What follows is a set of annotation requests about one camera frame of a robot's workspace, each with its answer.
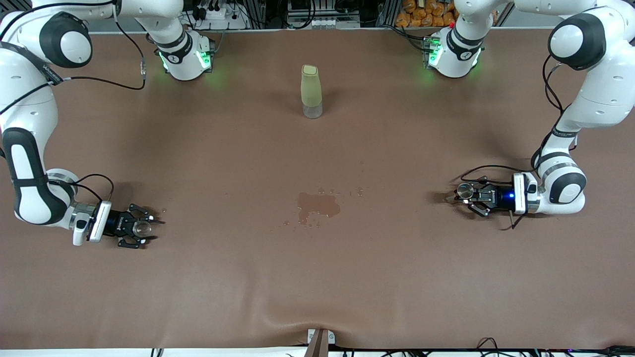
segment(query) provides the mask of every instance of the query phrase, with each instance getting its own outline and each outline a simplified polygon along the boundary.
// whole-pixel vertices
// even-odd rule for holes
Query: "table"
[[[528,167],[557,119],[548,34],[493,31],[479,65],[446,79],[389,31],[232,33],[213,73],[186,83],[137,36],[146,89],[56,87],[45,164],[107,174],[114,208],[153,208],[161,238],[74,247],[14,218],[2,165],[0,347],[280,346],[316,327],[344,347],[635,344],[632,118],[581,133],[579,214],[509,231],[506,214],[443,202],[470,168]],[[93,42],[92,63],[63,75],[140,81],[123,36]],[[320,70],[317,120],[302,116],[303,64]],[[552,84],[568,103],[583,78],[562,68]],[[298,197],[331,217],[299,224]]]

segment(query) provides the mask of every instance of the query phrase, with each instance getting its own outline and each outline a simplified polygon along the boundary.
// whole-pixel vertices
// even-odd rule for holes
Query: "robotic arm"
[[[105,234],[118,237],[119,246],[139,248],[152,234],[150,224],[162,222],[136,205],[119,212],[111,209],[109,201],[97,205],[77,202],[78,177],[67,170],[44,167],[44,148],[58,120],[50,85],[68,80],[55,74],[49,64],[78,68],[91,60],[92,43],[83,20],[135,17],[152,36],[162,58],[167,59],[166,68],[179,80],[194,79],[210,68],[210,61],[205,61],[209,39],[184,30],[177,18],[182,0],[97,1],[33,1],[32,10],[2,18],[3,147],[15,188],[14,211],[19,219],[70,229],[74,245],[86,240],[99,242]],[[141,72],[145,81],[143,59]]]
[[[525,11],[546,12],[540,7],[546,2],[516,0],[518,8]],[[588,1],[580,3],[589,5]],[[455,191],[457,200],[481,216],[495,210],[526,215],[569,214],[583,208],[587,177],[574,162],[569,147],[581,129],[619,124],[635,105],[635,48],[629,44],[635,37],[635,9],[621,0],[592,3],[587,10],[561,22],[549,36],[551,56],[576,71],[587,71],[587,77],[576,99],[533,155],[533,170],[515,173],[511,184],[481,177],[459,185]],[[552,1],[549,6],[547,10],[566,13],[571,6],[578,6],[578,1]],[[455,29],[462,28],[457,24]],[[442,61],[446,55],[453,62],[457,58],[450,51],[443,54]],[[450,61],[445,65],[452,66]]]

